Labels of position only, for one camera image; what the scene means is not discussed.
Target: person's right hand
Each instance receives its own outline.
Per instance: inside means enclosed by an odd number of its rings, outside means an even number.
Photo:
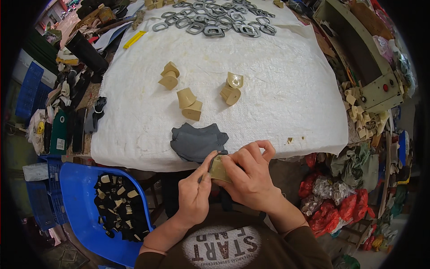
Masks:
[[[223,187],[233,201],[251,209],[267,212],[276,200],[282,197],[269,174],[269,162],[275,148],[269,140],[258,140],[243,146],[239,151],[222,157],[222,164],[233,183],[221,180],[214,182]]]

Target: gray fabric piece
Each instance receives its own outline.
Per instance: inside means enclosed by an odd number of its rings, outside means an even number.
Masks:
[[[197,129],[185,123],[172,129],[170,146],[182,160],[202,163],[214,150],[228,153],[224,150],[227,140],[228,135],[221,133],[216,124]]]
[[[371,192],[376,188],[378,183],[378,172],[379,172],[379,155],[370,155],[363,167],[363,185],[362,189],[366,189],[367,192]]]
[[[332,176],[339,176],[346,184],[356,187],[362,184],[363,166],[369,159],[368,143],[362,143],[354,150],[345,148],[338,157],[333,157],[330,163]]]
[[[97,124],[95,125],[95,128],[94,128],[94,125],[92,124],[92,115],[94,113],[95,113],[94,112],[94,107],[92,107],[89,110],[88,115],[87,115],[86,120],[85,120],[85,125],[84,125],[84,128],[83,128],[84,131],[85,131],[85,133],[97,132]]]

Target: finger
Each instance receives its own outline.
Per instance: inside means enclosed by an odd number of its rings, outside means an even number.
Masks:
[[[249,178],[248,175],[245,173],[245,171],[240,169],[240,167],[236,165],[236,163],[233,161],[233,159],[230,156],[228,155],[223,156],[221,158],[221,162],[222,162],[222,165],[224,166],[225,171],[227,172],[227,175],[230,177],[233,184],[244,183],[246,179]]]
[[[191,182],[198,183],[198,180],[201,176],[204,175],[204,173],[207,173],[209,171],[209,165],[211,164],[211,160],[218,154],[216,150],[209,153],[209,155],[206,157],[206,159],[203,161],[203,163],[197,168],[189,177],[187,180]]]
[[[263,158],[270,162],[270,160],[275,156],[276,150],[273,147],[272,143],[269,140],[257,140],[256,143],[260,148],[264,148]]]
[[[247,149],[257,163],[262,164],[263,162],[265,162],[265,159],[261,155],[260,147],[256,142],[251,142],[243,146],[242,148]]]
[[[202,182],[199,184],[199,191],[197,193],[197,202],[208,202],[209,194],[211,193],[212,181],[208,172],[203,175]]]
[[[212,179],[212,181],[216,185],[223,187],[228,192],[228,194],[230,194],[230,196],[233,200],[237,200],[237,197],[239,197],[239,192],[237,191],[237,189],[234,187],[234,185],[232,183],[222,181],[219,179]]]
[[[241,148],[230,157],[235,163],[242,166],[247,174],[252,174],[252,172],[257,169],[257,161],[245,148]]]

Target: yellow plastic strip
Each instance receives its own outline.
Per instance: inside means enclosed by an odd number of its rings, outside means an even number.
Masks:
[[[146,33],[145,31],[139,31],[124,45],[123,48],[128,49],[131,45],[134,44],[134,42],[138,41],[139,38],[141,38],[145,33]]]

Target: brown shirt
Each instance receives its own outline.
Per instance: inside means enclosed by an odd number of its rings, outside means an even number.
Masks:
[[[191,228],[167,256],[153,252],[140,254],[135,268],[333,267],[307,226],[282,238],[255,216],[217,212]]]

